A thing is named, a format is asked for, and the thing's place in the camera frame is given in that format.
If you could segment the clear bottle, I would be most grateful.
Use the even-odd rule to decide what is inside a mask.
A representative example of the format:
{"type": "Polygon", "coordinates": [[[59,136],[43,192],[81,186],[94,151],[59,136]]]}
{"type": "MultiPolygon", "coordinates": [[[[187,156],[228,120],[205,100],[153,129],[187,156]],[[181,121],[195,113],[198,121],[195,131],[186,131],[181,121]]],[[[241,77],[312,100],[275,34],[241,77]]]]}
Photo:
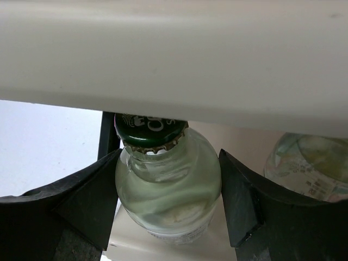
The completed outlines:
{"type": "Polygon", "coordinates": [[[264,165],[263,176],[320,201],[347,199],[347,139],[284,134],[264,165]]]}
{"type": "Polygon", "coordinates": [[[123,143],[115,185],[128,215],[169,244],[208,228],[221,194],[221,168],[209,141],[183,120],[117,113],[123,143]]]}

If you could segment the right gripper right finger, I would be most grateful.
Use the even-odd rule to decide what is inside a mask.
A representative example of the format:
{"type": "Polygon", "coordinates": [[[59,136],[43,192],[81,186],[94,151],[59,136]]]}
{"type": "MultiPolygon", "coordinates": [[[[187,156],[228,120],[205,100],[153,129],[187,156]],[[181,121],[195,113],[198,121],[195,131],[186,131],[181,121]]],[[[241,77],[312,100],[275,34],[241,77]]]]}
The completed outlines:
{"type": "Polygon", "coordinates": [[[219,153],[222,199],[237,260],[347,260],[347,201],[297,194],[219,153]]]}

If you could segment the beige three-tier shelf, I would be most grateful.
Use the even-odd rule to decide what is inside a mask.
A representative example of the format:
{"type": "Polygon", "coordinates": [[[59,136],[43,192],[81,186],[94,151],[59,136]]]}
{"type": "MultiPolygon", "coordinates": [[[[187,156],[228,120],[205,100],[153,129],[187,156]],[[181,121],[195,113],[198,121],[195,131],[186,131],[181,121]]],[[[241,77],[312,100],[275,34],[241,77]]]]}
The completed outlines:
{"type": "MultiPolygon", "coordinates": [[[[102,111],[98,160],[113,113],[252,128],[215,132],[236,159],[267,155],[261,129],[346,138],[347,1],[1,1],[1,99],[102,111]]],[[[105,251],[237,259],[224,209],[196,246],[151,239],[105,251]]]]}

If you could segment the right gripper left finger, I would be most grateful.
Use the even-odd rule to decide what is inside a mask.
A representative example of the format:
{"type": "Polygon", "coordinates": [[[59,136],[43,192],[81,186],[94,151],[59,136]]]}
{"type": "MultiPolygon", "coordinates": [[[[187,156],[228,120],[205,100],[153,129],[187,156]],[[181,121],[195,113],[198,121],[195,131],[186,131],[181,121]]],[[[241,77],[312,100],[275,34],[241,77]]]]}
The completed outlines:
{"type": "Polygon", "coordinates": [[[100,260],[117,204],[120,151],[20,196],[1,198],[1,260],[100,260]]]}

